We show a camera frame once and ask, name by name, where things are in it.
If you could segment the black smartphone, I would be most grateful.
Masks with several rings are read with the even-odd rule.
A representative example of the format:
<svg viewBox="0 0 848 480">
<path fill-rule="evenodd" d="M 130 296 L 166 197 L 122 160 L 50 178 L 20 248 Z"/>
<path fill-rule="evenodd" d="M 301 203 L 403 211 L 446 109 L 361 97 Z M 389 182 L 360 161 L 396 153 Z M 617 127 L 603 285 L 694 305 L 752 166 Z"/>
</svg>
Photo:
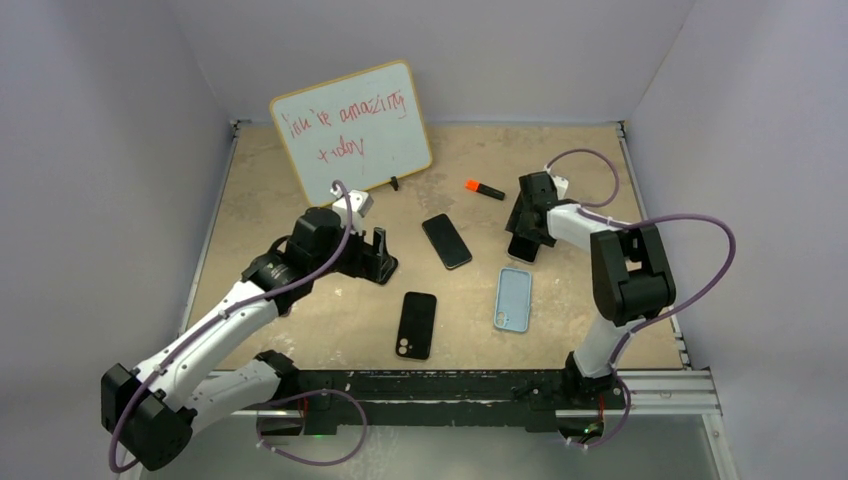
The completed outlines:
<svg viewBox="0 0 848 480">
<path fill-rule="evenodd" d="M 446 269 L 456 269 L 472 260 L 470 250 L 447 214 L 423 221 L 422 229 Z"/>
</svg>

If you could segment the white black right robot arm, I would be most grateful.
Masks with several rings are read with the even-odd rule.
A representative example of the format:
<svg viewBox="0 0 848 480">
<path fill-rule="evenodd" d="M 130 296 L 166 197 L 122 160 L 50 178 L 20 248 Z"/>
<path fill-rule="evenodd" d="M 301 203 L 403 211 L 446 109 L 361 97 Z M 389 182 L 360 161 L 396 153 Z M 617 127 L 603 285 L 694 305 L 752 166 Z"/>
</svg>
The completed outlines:
<svg viewBox="0 0 848 480">
<path fill-rule="evenodd" d="M 559 241 L 590 254 L 598 317 L 569 354 L 561 381 L 564 399 L 584 407 L 612 377 L 618 355 L 636 328 L 656 319 L 676 299 L 676 285 L 659 230 L 595 217 L 565 197 L 567 181 L 535 172 L 518 179 L 519 193 L 505 230 L 509 256 L 532 264 L 542 246 Z"/>
</svg>

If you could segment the black phone case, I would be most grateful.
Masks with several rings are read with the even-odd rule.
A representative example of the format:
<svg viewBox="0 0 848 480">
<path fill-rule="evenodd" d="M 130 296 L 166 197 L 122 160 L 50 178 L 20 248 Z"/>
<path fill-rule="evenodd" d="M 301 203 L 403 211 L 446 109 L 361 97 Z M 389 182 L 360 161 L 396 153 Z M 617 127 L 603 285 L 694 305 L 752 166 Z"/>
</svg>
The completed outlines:
<svg viewBox="0 0 848 480">
<path fill-rule="evenodd" d="M 404 295 L 395 353 L 406 359 L 424 361 L 430 357 L 437 297 L 429 293 Z"/>
</svg>

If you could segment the light blue phone case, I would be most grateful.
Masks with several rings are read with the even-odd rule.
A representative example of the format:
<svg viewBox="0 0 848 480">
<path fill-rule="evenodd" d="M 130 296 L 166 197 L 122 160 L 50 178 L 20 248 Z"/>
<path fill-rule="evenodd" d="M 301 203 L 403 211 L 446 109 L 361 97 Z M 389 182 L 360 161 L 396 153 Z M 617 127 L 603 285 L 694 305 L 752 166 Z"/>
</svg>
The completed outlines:
<svg viewBox="0 0 848 480">
<path fill-rule="evenodd" d="M 532 303 L 532 274 L 502 268 L 499 272 L 493 325 L 496 329 L 525 333 L 529 327 Z"/>
</svg>

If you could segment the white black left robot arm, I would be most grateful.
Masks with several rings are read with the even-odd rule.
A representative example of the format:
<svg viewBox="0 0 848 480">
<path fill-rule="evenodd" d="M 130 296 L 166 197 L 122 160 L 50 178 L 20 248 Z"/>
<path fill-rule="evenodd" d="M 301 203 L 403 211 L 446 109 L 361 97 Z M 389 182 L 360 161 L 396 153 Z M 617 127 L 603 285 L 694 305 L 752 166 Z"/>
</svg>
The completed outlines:
<svg viewBox="0 0 848 480">
<path fill-rule="evenodd" d="M 284 409 L 343 398 L 361 421 L 363 406 L 347 392 L 322 385 L 284 354 L 264 351 L 243 367 L 211 371 L 253 333 L 288 314 L 314 283 L 340 273 L 384 285 L 398 260 L 384 229 L 367 235 L 363 214 L 344 203 L 312 207 L 293 231 L 255 257 L 224 298 L 184 335 L 137 366 L 120 363 L 101 378 L 101 423 L 110 433 L 108 464 L 122 474 L 172 462 L 195 434 L 248 406 Z"/>
</svg>

